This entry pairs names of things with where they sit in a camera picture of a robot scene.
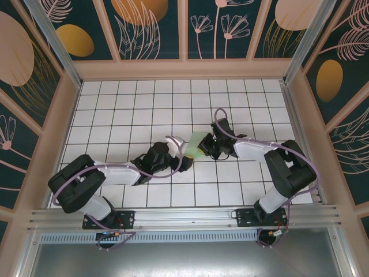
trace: beige circle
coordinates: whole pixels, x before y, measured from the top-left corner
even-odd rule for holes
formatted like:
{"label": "beige circle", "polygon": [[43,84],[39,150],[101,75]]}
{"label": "beige circle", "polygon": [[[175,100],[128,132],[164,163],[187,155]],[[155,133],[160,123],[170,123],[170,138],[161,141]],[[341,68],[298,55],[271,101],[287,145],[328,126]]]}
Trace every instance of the beige circle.
{"label": "beige circle", "polygon": [[319,68],[317,77],[317,94],[324,102],[331,101],[339,92],[344,73],[341,65],[329,59]]}
{"label": "beige circle", "polygon": [[277,24],[289,31],[309,27],[322,0],[279,0],[276,5]]}
{"label": "beige circle", "polygon": [[21,86],[33,72],[35,57],[26,30],[13,17],[0,12],[0,80]]}
{"label": "beige circle", "polygon": [[69,54],[77,57],[86,57],[93,53],[93,41],[89,34],[82,28],[76,25],[66,24],[57,29],[57,34]]}
{"label": "beige circle", "polygon": [[[150,22],[148,20],[144,20],[144,10],[141,2],[146,7],[148,13],[150,10],[154,14],[156,21],[161,20],[167,13],[168,0],[111,0],[115,11],[128,23],[135,25],[149,25]],[[138,14],[135,12],[135,9],[131,8],[132,5],[137,7]]]}

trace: white tile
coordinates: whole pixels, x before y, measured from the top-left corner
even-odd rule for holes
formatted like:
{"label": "white tile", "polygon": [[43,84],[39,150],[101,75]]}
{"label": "white tile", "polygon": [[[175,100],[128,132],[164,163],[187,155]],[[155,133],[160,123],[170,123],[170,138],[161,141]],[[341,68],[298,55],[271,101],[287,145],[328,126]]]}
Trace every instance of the white tile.
{"label": "white tile", "polygon": [[226,80],[209,80],[209,85],[210,92],[228,92]]}
{"label": "white tile", "polygon": [[229,102],[232,108],[245,108],[248,107],[246,93],[230,93]]}
{"label": "white tile", "polygon": [[218,187],[221,206],[243,205],[240,183],[219,184]]}
{"label": "white tile", "polygon": [[208,80],[191,80],[191,93],[208,93]]}
{"label": "white tile", "polygon": [[131,125],[133,110],[115,110],[113,125]]}
{"label": "white tile", "polygon": [[86,153],[86,144],[68,144],[65,149],[63,163],[71,163],[77,157]]}
{"label": "white tile", "polygon": [[131,143],[150,143],[151,126],[132,126]]}
{"label": "white tile", "polygon": [[172,95],[171,94],[155,94],[154,108],[171,108]]}
{"label": "white tile", "polygon": [[195,184],[196,206],[219,206],[217,184]]}
{"label": "white tile", "polygon": [[261,172],[263,173],[264,182],[272,182],[272,176],[270,176],[270,172],[268,166],[264,163],[261,163]]}
{"label": "white tile", "polygon": [[173,93],[191,93],[190,80],[174,80]]}
{"label": "white tile", "polygon": [[110,130],[110,126],[93,126],[88,143],[108,143]]}
{"label": "white tile", "polygon": [[254,131],[257,140],[276,140],[272,124],[254,124]]}
{"label": "white tile", "polygon": [[268,108],[250,108],[253,123],[272,123]]}
{"label": "white tile", "polygon": [[268,104],[266,102],[265,93],[248,93],[248,104],[250,107],[267,107]]}
{"label": "white tile", "polygon": [[229,107],[228,93],[210,94],[210,102],[212,104],[212,108]]}
{"label": "white tile", "polygon": [[91,127],[72,127],[70,129],[68,144],[87,143],[90,131]]}
{"label": "white tile", "polygon": [[117,94],[119,81],[101,82],[100,94]]}
{"label": "white tile", "polygon": [[135,94],[137,81],[120,81],[118,94]]}
{"label": "white tile", "polygon": [[243,80],[227,80],[228,92],[246,92]]}
{"label": "white tile", "polygon": [[149,185],[148,207],[170,207],[171,185]]}
{"label": "white tile", "polygon": [[152,110],[134,110],[133,125],[151,125]]}
{"label": "white tile", "polygon": [[261,182],[263,181],[259,162],[239,161],[242,182]]}
{"label": "white tile", "polygon": [[195,183],[217,182],[217,171],[215,163],[200,162],[194,163]]}
{"label": "white tile", "polygon": [[[301,192],[308,190],[309,188],[306,187],[302,190],[300,190]],[[301,195],[296,196],[294,199],[292,199],[292,203],[293,204],[312,204],[312,198],[311,198],[311,193],[303,193]]]}
{"label": "white tile", "polygon": [[242,194],[245,205],[254,205],[265,195],[263,182],[242,183]]}
{"label": "white tile", "polygon": [[113,126],[109,143],[129,143],[131,126]]}
{"label": "white tile", "polygon": [[81,95],[77,110],[94,110],[96,108],[97,95]]}
{"label": "white tile", "polygon": [[281,85],[278,80],[263,79],[265,92],[281,92]]}
{"label": "white tile", "polygon": [[[232,114],[231,114],[231,109],[230,108],[222,108],[223,110],[225,110],[225,113],[227,114],[227,121],[229,124],[232,124],[233,123],[233,120],[232,120]],[[212,123],[215,121],[215,111],[217,110],[217,108],[212,108],[212,121],[209,122]],[[222,118],[225,118],[225,115],[222,111],[219,111],[217,113],[217,119],[220,120]]]}
{"label": "white tile", "polygon": [[191,108],[191,95],[173,94],[173,108]]}
{"label": "white tile", "polygon": [[116,95],[99,95],[99,99],[97,100],[96,109],[97,110],[106,110],[106,109],[114,109],[115,107]]}
{"label": "white tile", "polygon": [[107,152],[107,144],[89,144],[86,154],[88,154],[91,159],[104,163],[106,161]]}
{"label": "white tile", "polygon": [[133,108],[135,95],[118,95],[116,97],[115,108]]}
{"label": "white tile", "polygon": [[96,81],[83,82],[81,94],[82,95],[89,95],[89,94],[97,95],[99,94],[99,91],[100,91],[100,85],[101,85],[101,82],[96,82]]}
{"label": "white tile", "polygon": [[114,208],[121,208],[124,191],[124,185],[103,186],[101,188],[101,196],[105,196]]}
{"label": "white tile", "polygon": [[172,135],[189,142],[192,136],[192,125],[173,125]]}
{"label": "white tile", "polygon": [[212,122],[212,113],[209,108],[192,109],[193,124],[210,124]]}
{"label": "white tile", "polygon": [[289,116],[286,108],[270,108],[269,110],[273,123],[289,123]]}
{"label": "white tile", "polygon": [[92,125],[110,126],[113,121],[113,113],[114,110],[96,110]]}
{"label": "white tile", "polygon": [[129,144],[109,144],[107,163],[126,163],[128,161]]}
{"label": "white tile", "polygon": [[172,207],[193,207],[195,205],[194,184],[172,185]]}
{"label": "white tile", "polygon": [[209,94],[192,94],[192,108],[210,108]]}
{"label": "white tile", "polygon": [[245,134],[247,137],[255,138],[254,136],[254,128],[252,124],[233,124],[233,131],[235,135]]}
{"label": "white tile", "polygon": [[194,182],[194,168],[190,167],[187,171],[177,172],[172,176],[172,183],[190,183]]}
{"label": "white tile", "polygon": [[91,126],[95,111],[76,111],[73,126]]}
{"label": "white tile", "polygon": [[154,94],[136,95],[134,101],[134,108],[152,108],[154,101]]}
{"label": "white tile", "polygon": [[133,160],[142,154],[146,154],[150,148],[149,143],[131,143],[129,145],[128,160]]}
{"label": "white tile", "polygon": [[172,125],[153,125],[152,126],[152,136],[151,141],[157,142],[162,141],[166,142],[165,136],[172,135]]}
{"label": "white tile", "polygon": [[169,125],[172,124],[172,110],[161,109],[154,110],[153,125]]}
{"label": "white tile", "polygon": [[146,198],[148,195],[148,186],[129,186],[125,187],[125,196],[123,199],[123,208],[144,208],[146,207]]}
{"label": "white tile", "polygon": [[218,182],[239,182],[237,162],[217,162]]}
{"label": "white tile", "polygon": [[155,81],[137,81],[137,94],[154,93]]}
{"label": "white tile", "polygon": [[247,92],[264,92],[261,80],[246,79],[244,84]]}
{"label": "white tile", "polygon": [[190,108],[173,109],[173,124],[191,124],[192,113]]}
{"label": "white tile", "polygon": [[272,187],[274,187],[273,182],[264,182],[265,192],[267,193]]}
{"label": "white tile", "polygon": [[[169,168],[163,170],[163,171],[159,171],[157,173],[155,173],[155,176],[168,176],[170,175],[170,173],[172,172],[172,170]],[[165,177],[165,178],[152,178],[149,181],[149,184],[170,184],[171,183],[171,177]]]}
{"label": "white tile", "polygon": [[277,140],[294,140],[293,130],[291,124],[273,124],[276,132]]}
{"label": "white tile", "polygon": [[155,81],[155,93],[172,93],[172,80]]}
{"label": "white tile", "polygon": [[233,123],[251,123],[249,108],[231,108],[231,111]]}
{"label": "white tile", "polygon": [[281,93],[266,93],[266,100],[269,107],[285,107],[283,94]]}

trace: gray metal surface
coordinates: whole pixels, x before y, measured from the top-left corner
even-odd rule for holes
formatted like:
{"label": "gray metal surface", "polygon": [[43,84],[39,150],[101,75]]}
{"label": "gray metal surface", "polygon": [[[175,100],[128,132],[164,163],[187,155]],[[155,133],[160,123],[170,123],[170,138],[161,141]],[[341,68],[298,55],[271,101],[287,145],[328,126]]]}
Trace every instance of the gray metal surface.
{"label": "gray metal surface", "polygon": [[32,277],[335,277],[326,230],[292,230],[275,248],[255,242],[127,244],[112,252],[94,245],[40,245]]}
{"label": "gray metal surface", "polygon": [[295,77],[299,70],[302,62],[304,61],[307,53],[314,44],[315,40],[319,36],[321,29],[323,28],[327,18],[334,8],[336,0],[324,0],[321,2],[317,13],[311,20],[310,26],[307,28],[298,48],[296,49],[291,63],[289,64],[285,72],[285,82],[288,85]]}

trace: floral wallpaper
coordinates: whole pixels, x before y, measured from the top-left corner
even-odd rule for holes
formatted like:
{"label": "floral wallpaper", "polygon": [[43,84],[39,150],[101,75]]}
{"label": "floral wallpaper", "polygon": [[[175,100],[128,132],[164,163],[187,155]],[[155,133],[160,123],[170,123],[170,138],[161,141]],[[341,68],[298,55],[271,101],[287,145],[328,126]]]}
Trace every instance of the floral wallpaper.
{"label": "floral wallpaper", "polygon": [[0,103],[0,206],[14,208],[38,138]]}
{"label": "floral wallpaper", "polygon": [[188,59],[245,58],[260,3],[189,0]]}

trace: flower drawing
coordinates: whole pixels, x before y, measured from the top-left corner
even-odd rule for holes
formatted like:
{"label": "flower drawing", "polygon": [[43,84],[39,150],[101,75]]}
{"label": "flower drawing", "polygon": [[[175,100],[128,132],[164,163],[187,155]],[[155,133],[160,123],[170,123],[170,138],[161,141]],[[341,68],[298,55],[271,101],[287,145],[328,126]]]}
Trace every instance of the flower drawing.
{"label": "flower drawing", "polygon": [[227,6],[243,6],[251,4],[253,2],[254,0],[215,0],[215,4],[217,5],[218,8],[215,18],[215,29],[214,29],[214,59],[217,58],[217,27],[218,27],[219,10]]}
{"label": "flower drawing", "polygon": [[199,16],[198,18],[197,16],[191,16],[191,23],[196,33],[198,53],[200,55],[200,59],[202,59],[198,34],[212,31],[213,25],[210,24],[209,16]]}
{"label": "flower drawing", "polygon": [[224,58],[227,58],[227,44],[230,39],[244,38],[250,35],[250,29],[247,29],[247,16],[233,16],[229,20],[229,14],[221,17],[221,27],[225,38]]}

